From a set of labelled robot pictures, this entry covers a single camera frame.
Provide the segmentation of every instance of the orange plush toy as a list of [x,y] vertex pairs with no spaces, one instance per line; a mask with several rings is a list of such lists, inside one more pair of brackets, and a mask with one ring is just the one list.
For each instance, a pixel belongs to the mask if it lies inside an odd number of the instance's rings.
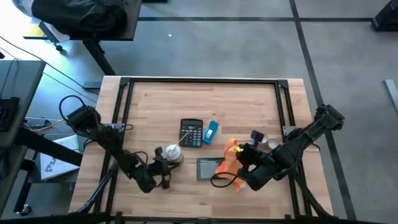
[[[237,144],[237,139],[231,138],[225,145],[224,148],[224,161],[218,166],[216,174],[220,172],[230,172],[236,174],[238,169],[242,168],[241,162],[237,160],[236,153],[241,150]],[[218,177],[226,178],[229,180],[234,179],[234,176],[229,174],[220,174]],[[239,192],[241,188],[246,186],[244,180],[236,178],[233,182],[235,191]]]

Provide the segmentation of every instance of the keyboard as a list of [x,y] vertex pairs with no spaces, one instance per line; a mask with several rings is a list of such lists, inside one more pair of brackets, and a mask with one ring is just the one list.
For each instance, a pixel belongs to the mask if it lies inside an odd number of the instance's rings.
[[6,132],[10,129],[18,111],[18,104],[18,97],[0,98],[0,132]]

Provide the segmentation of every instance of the calculator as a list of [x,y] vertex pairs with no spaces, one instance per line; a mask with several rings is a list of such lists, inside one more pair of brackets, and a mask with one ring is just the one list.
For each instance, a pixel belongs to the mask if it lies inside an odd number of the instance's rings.
[[181,147],[201,147],[201,138],[203,132],[203,121],[200,119],[181,119],[180,139],[188,134],[180,141]]

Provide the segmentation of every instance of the chair wheel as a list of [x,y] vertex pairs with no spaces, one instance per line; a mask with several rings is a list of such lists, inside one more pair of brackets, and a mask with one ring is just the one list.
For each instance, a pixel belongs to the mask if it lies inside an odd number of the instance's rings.
[[59,52],[63,52],[63,48],[61,45],[55,46],[55,49],[58,50]]
[[24,217],[28,215],[32,211],[32,207],[29,205],[24,205],[24,208],[22,209],[21,212],[17,212],[20,216]]

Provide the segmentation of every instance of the blue object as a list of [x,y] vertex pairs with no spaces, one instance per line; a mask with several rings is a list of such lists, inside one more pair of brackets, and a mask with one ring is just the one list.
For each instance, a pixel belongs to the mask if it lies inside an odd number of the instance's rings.
[[214,135],[216,135],[218,128],[217,121],[210,121],[209,127],[206,129],[205,134],[203,135],[202,142],[205,144],[210,144],[213,140]]

